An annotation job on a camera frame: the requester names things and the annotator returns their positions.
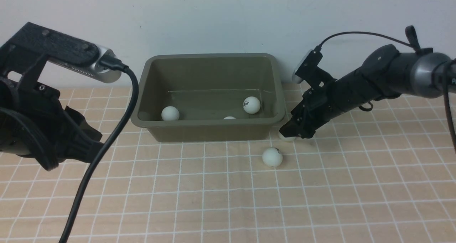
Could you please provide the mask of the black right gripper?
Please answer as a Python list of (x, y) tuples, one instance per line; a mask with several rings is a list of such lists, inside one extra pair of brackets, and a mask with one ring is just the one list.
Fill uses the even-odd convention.
[(321, 90), (307, 90), (280, 129), (285, 139), (311, 139), (332, 119), (374, 99), (374, 87), (360, 73), (351, 72)]

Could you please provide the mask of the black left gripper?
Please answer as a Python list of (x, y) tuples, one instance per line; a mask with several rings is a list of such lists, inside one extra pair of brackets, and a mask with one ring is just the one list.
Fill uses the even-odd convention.
[[(63, 108), (60, 92), (35, 82), (28, 89), (1, 77), (1, 146), (2, 153), (35, 159), (45, 170), (58, 167), (57, 141)], [(65, 107), (65, 112), (79, 129), (63, 141), (62, 158), (91, 163), (103, 147), (102, 134), (89, 125), (78, 111)]]

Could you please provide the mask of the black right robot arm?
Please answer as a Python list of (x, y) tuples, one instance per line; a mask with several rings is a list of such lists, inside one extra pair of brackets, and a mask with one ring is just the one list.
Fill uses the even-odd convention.
[(311, 139), (315, 132), (332, 119), (353, 109), (369, 112), (365, 104), (383, 99), (395, 99), (402, 94), (423, 98), (438, 98), (446, 84), (455, 93), (455, 65), (444, 79), (444, 67), (451, 58), (431, 48), (401, 53), (394, 45), (375, 50), (363, 64), (347, 75), (335, 79), (318, 67), (321, 47), (311, 50), (293, 74), (293, 81), (306, 81), (310, 88), (302, 101), (291, 111), (291, 119), (279, 133), (284, 138)]

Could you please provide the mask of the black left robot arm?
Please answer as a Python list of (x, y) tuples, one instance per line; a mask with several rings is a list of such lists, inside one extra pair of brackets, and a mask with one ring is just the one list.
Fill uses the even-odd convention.
[(0, 150), (35, 159), (47, 171), (65, 160), (91, 163), (102, 134), (77, 110), (61, 105), (59, 90), (37, 83), (31, 90), (1, 77)]

